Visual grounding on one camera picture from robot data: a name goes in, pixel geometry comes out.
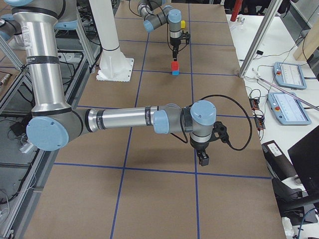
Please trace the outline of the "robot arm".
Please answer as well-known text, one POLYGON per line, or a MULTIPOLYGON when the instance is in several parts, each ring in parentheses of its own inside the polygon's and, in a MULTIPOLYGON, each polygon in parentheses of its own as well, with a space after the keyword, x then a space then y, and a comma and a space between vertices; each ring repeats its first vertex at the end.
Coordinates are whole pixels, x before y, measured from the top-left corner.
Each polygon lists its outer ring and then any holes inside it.
POLYGON ((172 58, 173 61, 177 61, 179 46, 183 38, 181 11, 171 5, 162 6, 164 3, 164 0, 141 0, 138 3, 137 11, 144 19, 144 28, 148 33, 167 24, 172 58))
POLYGON ((206 166, 206 148, 216 128, 216 107, 199 100, 184 108, 176 104, 126 109, 78 107, 82 90, 68 99, 63 86, 56 44, 57 30, 79 30, 74 0, 9 0, 13 19, 21 27, 26 63, 32 80, 35 105, 26 126, 28 140, 38 149, 56 151, 74 139, 99 130, 152 126, 159 134, 182 132, 206 166))

